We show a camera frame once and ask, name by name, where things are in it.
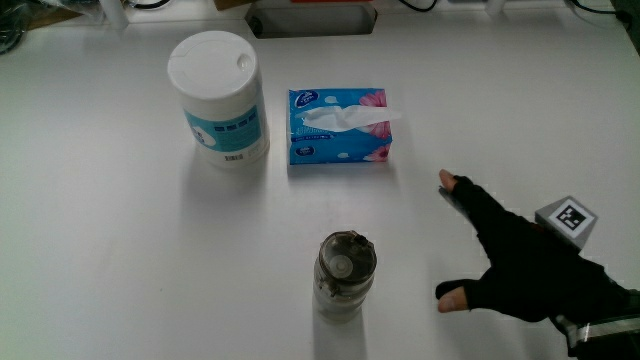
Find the canister label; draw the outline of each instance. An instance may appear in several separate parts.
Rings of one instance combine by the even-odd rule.
[[[209,149],[232,152],[251,146],[260,139],[260,115],[257,106],[246,113],[224,121],[201,119],[185,110],[191,132],[198,142]]]

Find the pink flower print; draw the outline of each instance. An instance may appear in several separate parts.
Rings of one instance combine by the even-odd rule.
[[[387,144],[385,146],[380,146],[371,154],[362,158],[365,161],[375,161],[375,162],[385,162],[387,161],[387,156],[389,156],[389,148],[391,144]]]
[[[360,105],[362,106],[374,106],[374,107],[387,107],[387,96],[384,90],[378,90],[375,94],[367,94],[360,98]]]
[[[387,140],[391,136],[391,125],[388,121],[362,126],[361,130],[382,140]]]
[[[387,96],[384,90],[378,90],[374,94],[367,94],[360,98],[360,105],[373,107],[387,107]],[[391,136],[391,127],[388,121],[379,122],[360,128],[361,131],[369,133],[382,140]]]

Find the jar lid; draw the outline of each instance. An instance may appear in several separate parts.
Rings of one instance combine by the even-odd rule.
[[[320,247],[320,266],[336,282],[362,283],[376,268],[376,252],[367,238],[355,231],[336,232]]]
[[[256,79],[256,59],[251,44],[240,36],[207,31],[185,39],[173,50],[167,72],[183,94],[200,100],[222,100]]]

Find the tissue box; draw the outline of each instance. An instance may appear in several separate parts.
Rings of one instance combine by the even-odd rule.
[[[289,90],[289,163],[387,161],[398,117],[384,89]]]

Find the barcode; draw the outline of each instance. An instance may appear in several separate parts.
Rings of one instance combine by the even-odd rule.
[[[234,156],[225,156],[224,161],[234,161],[234,160],[242,160],[242,154],[234,155]]]

